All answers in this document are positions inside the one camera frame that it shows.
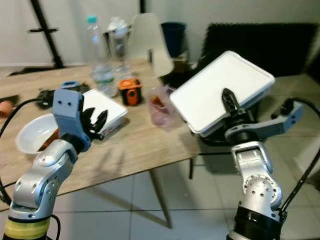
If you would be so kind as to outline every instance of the wooden table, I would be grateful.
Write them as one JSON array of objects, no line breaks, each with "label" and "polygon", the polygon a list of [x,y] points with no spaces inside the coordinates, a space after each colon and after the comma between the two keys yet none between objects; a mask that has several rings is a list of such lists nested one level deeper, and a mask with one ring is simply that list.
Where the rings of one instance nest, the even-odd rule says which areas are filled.
[{"label": "wooden table", "polygon": [[[142,95],[150,88],[161,85],[147,62],[136,60],[132,63],[132,69],[142,83]],[[88,66],[81,66],[10,76],[0,82],[0,98],[19,94],[22,102],[35,98],[40,88],[56,89],[62,82],[70,80],[86,82],[94,88],[95,84],[89,73]],[[119,95],[115,100],[122,102]],[[151,123],[146,103],[129,106],[127,109],[127,125],[107,140],[94,141],[87,152],[81,153],[72,174],[62,184],[58,194],[150,170],[151,180],[170,226],[169,211],[156,173],[152,169],[194,157],[199,152],[197,142],[179,116],[176,116],[172,127],[162,129]],[[8,125],[0,139],[0,176],[4,185],[16,181],[31,167],[34,159],[34,156],[18,151],[15,145],[18,132],[32,119],[50,112],[51,109],[40,110],[34,103],[30,103],[24,106]],[[7,188],[9,195],[12,190],[13,186]],[[0,204],[0,210],[7,208],[4,203]]]}]

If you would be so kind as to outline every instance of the bottle cap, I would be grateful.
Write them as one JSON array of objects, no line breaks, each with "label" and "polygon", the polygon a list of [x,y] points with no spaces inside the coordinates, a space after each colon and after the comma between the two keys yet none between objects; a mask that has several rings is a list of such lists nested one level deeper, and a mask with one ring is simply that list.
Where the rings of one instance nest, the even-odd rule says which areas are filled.
[{"label": "bottle cap", "polygon": [[88,24],[96,24],[97,23],[97,16],[87,16],[86,17],[86,21],[88,22]]}]

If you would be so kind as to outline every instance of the clear plastic cup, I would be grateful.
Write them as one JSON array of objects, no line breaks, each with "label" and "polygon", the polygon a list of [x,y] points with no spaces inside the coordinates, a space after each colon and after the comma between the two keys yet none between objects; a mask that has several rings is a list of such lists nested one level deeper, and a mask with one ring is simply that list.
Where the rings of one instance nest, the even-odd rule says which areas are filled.
[{"label": "clear plastic cup", "polygon": [[174,88],[159,86],[152,88],[147,94],[147,102],[151,121],[154,125],[165,127],[174,121],[175,107],[169,99]]}]

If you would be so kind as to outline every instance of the wires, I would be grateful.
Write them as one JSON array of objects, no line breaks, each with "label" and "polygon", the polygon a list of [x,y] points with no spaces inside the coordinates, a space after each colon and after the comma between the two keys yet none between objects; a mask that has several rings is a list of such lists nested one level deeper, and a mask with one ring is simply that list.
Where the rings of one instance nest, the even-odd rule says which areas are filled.
[{"label": "wires", "polygon": [[[26,101],[23,101],[22,103],[20,103],[14,110],[13,112],[9,115],[9,117],[5,120],[1,130],[0,130],[0,138],[2,136],[2,134],[4,133],[6,127],[8,126],[9,122],[12,120],[12,118],[16,115],[16,113],[26,104],[28,103],[32,103],[32,102],[36,102],[36,101],[41,101],[43,100],[42,98],[32,98]],[[7,191],[5,190],[6,187],[10,186],[11,183],[8,185],[3,185],[1,178],[0,178],[0,192],[2,193],[2,196],[0,196],[0,199],[5,202],[6,204],[8,204],[10,206],[11,204],[11,198],[8,195]]]},{"label": "wires", "polygon": [[8,126],[9,122],[12,120],[12,118],[16,115],[16,113],[26,104],[28,103],[32,103],[32,102],[36,102],[36,101],[41,101],[43,100],[42,98],[32,98],[26,101],[23,101],[22,103],[20,103],[14,110],[13,112],[9,115],[9,117],[6,119],[6,121],[4,122],[1,130],[0,130],[0,138],[2,136],[2,134],[4,133],[6,127]]},{"label": "wires", "polygon": [[[320,118],[320,109],[318,107],[316,107],[316,105],[314,105],[311,101],[309,101],[307,99],[304,99],[304,98],[300,98],[300,97],[292,97],[291,100],[306,104]],[[282,208],[281,208],[281,210],[279,212],[279,215],[280,215],[280,217],[282,219],[282,223],[284,223],[284,221],[287,218],[286,210],[287,210],[289,204],[291,203],[291,201],[297,195],[298,191],[301,189],[302,185],[307,180],[308,175],[310,174],[310,172],[312,171],[312,169],[314,168],[314,166],[318,162],[319,158],[320,158],[320,148],[319,148],[318,152],[316,153],[315,157],[313,158],[312,162],[310,163],[308,168],[305,170],[304,174],[302,175],[302,177],[300,178],[300,180],[298,181],[298,183],[296,184],[296,186],[294,187],[294,189],[292,190],[292,192],[290,193],[290,195],[288,196],[288,198],[285,200],[284,204],[282,205]]]},{"label": "wires", "polygon": [[56,233],[55,240],[59,240],[60,231],[61,231],[61,222],[60,222],[60,219],[59,219],[59,217],[58,217],[57,215],[54,215],[54,214],[52,214],[51,217],[56,220],[56,224],[57,224],[57,226],[58,226],[58,230],[57,230],[57,233]]},{"label": "wires", "polygon": [[8,184],[4,185],[3,188],[5,189],[5,188],[10,187],[11,185],[16,184],[16,183],[17,183],[17,181],[8,183]]}]

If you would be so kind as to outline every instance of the white tray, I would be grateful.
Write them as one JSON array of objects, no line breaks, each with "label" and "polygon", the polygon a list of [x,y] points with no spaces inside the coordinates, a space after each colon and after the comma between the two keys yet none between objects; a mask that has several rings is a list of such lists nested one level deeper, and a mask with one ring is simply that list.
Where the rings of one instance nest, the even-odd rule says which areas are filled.
[{"label": "white tray", "polygon": [[117,127],[119,124],[121,124],[122,118],[128,113],[128,110],[124,106],[96,89],[85,92],[83,96],[83,111],[88,108],[95,108],[90,118],[91,123],[95,123],[97,121],[97,118],[101,112],[108,110],[106,122],[99,133],[106,131],[109,132],[108,130]]},{"label": "white tray", "polygon": [[225,117],[224,88],[245,108],[259,101],[275,78],[233,51],[226,51],[179,87],[170,99],[195,134],[208,136]]}]

